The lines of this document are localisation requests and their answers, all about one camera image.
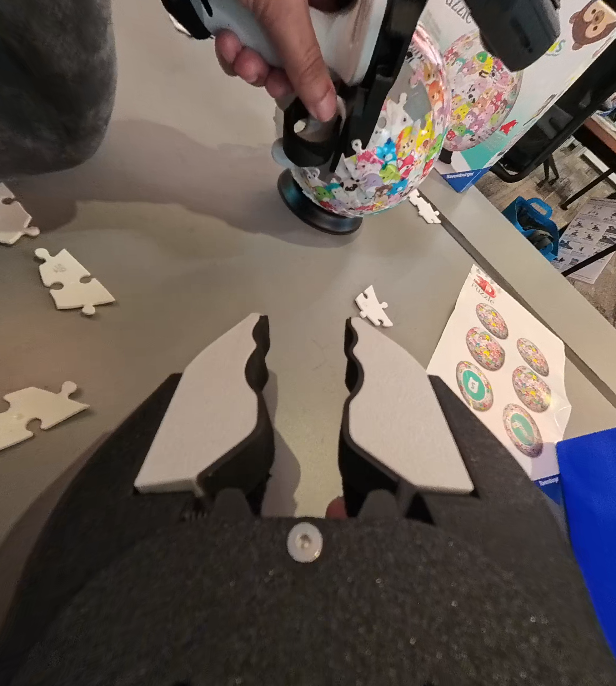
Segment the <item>teal puzzle box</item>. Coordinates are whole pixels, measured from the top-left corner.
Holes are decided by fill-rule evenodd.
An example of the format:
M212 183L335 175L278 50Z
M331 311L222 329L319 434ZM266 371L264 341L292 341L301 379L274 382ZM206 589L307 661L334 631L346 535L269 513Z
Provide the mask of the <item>teal puzzle box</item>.
M616 39L609 3L562 1L559 37L517 71L484 47L466 1L430 1L422 20L450 83L450 127L435 168L457 193L489 171Z

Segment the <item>puzzle instruction leaflet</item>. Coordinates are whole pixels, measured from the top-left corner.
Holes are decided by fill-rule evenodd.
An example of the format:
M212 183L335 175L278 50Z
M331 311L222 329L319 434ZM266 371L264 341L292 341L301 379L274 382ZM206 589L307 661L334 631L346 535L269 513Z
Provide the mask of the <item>puzzle instruction leaflet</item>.
M571 404L563 342L474 265L427 373L439 377L542 490L560 483Z

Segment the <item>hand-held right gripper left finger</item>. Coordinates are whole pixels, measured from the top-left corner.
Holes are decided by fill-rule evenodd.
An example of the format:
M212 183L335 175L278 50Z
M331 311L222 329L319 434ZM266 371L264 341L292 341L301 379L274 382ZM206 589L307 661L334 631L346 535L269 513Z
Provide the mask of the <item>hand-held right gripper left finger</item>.
M269 347L269 318L250 314L188 363L134 481L139 493L265 485L275 458L263 396Z

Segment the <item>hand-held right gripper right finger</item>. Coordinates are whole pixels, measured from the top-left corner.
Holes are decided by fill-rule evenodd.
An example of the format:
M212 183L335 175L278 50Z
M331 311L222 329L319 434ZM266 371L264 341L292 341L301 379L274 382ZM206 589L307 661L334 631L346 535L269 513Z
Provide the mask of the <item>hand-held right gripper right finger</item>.
M424 366L362 319L347 319L340 471L361 493L470 494L474 485Z

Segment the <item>person's left forearm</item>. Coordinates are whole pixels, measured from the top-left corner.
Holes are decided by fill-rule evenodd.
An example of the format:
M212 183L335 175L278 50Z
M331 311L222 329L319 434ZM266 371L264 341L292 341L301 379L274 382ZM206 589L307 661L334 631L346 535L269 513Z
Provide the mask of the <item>person's left forearm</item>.
M0 182L90 159L116 78L110 1L0 1Z

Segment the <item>black office chair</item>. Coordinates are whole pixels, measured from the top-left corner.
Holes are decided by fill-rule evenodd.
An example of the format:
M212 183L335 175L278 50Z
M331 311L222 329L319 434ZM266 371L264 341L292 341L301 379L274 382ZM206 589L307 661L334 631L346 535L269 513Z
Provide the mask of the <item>black office chair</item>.
M528 176L616 92L616 39L491 168L506 183Z

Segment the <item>printed paper sheet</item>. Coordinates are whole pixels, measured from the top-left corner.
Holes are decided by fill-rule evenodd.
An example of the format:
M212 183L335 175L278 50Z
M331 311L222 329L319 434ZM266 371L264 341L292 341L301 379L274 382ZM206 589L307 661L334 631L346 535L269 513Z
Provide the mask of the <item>printed paper sheet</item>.
M552 266L561 274L569 272L576 280L592 285L612 257L600 253L616 247L616 200L588 200L566 227L559 241Z

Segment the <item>black ball stand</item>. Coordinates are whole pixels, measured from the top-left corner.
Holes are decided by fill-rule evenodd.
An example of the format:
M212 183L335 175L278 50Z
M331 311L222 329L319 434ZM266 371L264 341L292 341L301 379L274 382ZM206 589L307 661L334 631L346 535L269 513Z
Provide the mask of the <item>black ball stand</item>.
M344 217L315 204L301 190L290 170L278 176L278 193L285 206L304 224L329 235L347 236L355 233L363 218Z

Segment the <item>colourful puzzle ball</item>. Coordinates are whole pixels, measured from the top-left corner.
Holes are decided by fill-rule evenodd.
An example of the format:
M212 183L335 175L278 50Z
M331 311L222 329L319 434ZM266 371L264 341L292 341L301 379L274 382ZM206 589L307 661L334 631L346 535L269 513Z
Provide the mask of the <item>colourful puzzle ball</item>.
M353 152L334 171L293 167L301 200L338 218L364 218L402 203L440 155L450 125L451 92L434 35L419 18L401 71L368 141L352 135Z

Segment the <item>blue plastic crate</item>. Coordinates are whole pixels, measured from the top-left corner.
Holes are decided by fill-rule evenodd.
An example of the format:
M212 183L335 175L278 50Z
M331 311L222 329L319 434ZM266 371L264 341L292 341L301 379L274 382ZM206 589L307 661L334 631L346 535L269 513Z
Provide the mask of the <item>blue plastic crate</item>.
M518 196L501 213L544 258L549 262L556 260L560 230L552 220L549 204L536 197Z

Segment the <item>person's left hand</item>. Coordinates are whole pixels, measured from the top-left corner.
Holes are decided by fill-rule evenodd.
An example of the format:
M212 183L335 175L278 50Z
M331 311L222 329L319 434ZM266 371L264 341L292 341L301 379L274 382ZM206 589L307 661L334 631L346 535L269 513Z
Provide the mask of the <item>person's left hand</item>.
M312 118L328 122L337 112L337 95L313 30L307 1L242 1L269 37L281 67L274 67L231 31L215 37L222 70L264 89L274 100L297 97Z

